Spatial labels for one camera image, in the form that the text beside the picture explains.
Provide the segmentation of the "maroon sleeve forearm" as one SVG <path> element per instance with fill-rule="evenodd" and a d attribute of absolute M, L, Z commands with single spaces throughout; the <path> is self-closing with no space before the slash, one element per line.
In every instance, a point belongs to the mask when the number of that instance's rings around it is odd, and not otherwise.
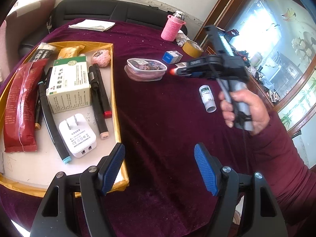
<path fill-rule="evenodd" d="M 276 112 L 269 123 L 250 137 L 252 167 L 263 174 L 285 220 L 296 224 L 315 215 L 315 173 L 300 158 Z"/>

